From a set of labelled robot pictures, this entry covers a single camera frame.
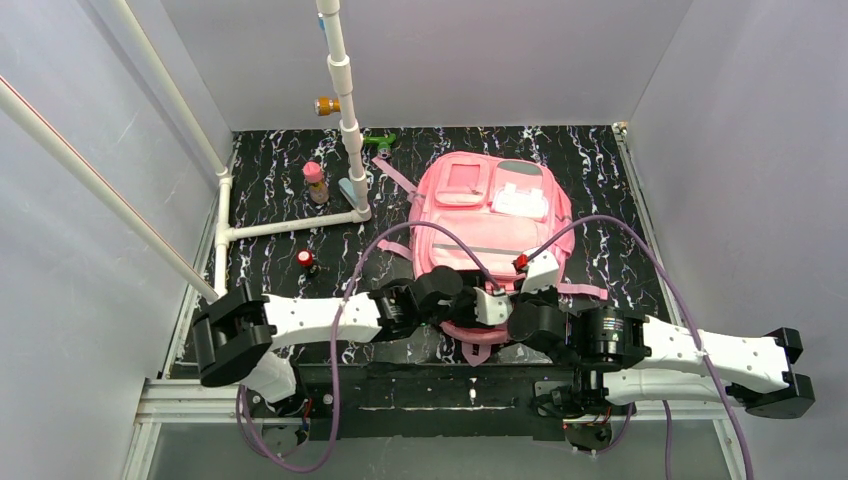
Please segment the pink student backpack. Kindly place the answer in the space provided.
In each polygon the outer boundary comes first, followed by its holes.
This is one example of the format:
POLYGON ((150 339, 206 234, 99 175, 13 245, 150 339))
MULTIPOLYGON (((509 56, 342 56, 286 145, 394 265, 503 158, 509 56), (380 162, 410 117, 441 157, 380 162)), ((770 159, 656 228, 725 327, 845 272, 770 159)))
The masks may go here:
MULTIPOLYGON (((569 197, 553 173, 537 163, 453 152, 439 157, 417 183, 385 160, 374 163, 407 192, 413 224, 409 245, 382 240, 378 246, 411 261, 414 279, 437 267, 479 270, 483 289, 516 293, 513 261, 572 221, 569 197)), ((505 323, 439 327, 460 343, 473 366, 510 340, 505 323)))

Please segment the red cap small bottle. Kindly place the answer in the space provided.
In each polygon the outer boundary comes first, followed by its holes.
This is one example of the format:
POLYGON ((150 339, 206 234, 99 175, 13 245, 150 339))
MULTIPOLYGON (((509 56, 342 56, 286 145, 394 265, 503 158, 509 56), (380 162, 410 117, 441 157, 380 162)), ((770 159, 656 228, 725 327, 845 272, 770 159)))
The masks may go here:
POLYGON ((306 277, 313 277, 320 270, 314 254, 308 249, 298 251, 295 259, 306 277))

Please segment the light blue eraser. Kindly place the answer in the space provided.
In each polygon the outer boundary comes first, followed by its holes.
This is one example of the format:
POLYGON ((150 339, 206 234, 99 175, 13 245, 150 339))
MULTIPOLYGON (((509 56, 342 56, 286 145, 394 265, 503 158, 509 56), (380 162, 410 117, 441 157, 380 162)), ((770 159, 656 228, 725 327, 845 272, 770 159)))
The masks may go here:
POLYGON ((338 186, 346 201, 353 209, 358 208, 357 195, 353 183, 349 178, 342 178, 338 181, 338 186))

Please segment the pink cap bottle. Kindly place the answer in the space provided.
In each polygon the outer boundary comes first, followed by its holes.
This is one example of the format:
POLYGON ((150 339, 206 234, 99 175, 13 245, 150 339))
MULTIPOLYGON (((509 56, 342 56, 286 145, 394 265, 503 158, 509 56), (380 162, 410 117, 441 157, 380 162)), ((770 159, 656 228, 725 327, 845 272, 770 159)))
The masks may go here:
POLYGON ((321 165, 317 162, 309 161, 304 165, 302 173, 312 201, 316 204, 327 203, 329 201, 329 190, 321 165))

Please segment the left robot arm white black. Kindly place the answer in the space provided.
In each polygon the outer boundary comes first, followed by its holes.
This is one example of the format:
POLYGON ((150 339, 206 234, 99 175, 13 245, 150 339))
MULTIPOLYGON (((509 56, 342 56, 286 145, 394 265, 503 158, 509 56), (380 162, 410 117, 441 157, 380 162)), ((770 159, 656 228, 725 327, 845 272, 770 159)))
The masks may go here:
POLYGON ((343 298, 256 294, 243 285, 203 307, 191 332, 199 380, 207 388, 242 384, 271 403, 298 391, 295 369, 275 350, 338 340, 388 342, 421 324, 502 319, 502 302, 478 286, 476 272, 437 267, 343 298))

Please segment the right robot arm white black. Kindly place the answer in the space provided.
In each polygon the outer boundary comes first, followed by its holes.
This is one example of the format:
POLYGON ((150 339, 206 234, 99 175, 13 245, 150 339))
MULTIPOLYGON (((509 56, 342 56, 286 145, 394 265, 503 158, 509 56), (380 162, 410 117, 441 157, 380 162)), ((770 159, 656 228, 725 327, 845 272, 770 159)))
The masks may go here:
POLYGON ((797 330, 734 337, 688 329, 611 306, 576 313, 520 296, 506 322, 511 340, 571 372, 533 400, 546 416, 576 419, 641 401, 728 403, 769 419, 802 417, 811 379, 794 371, 797 330))

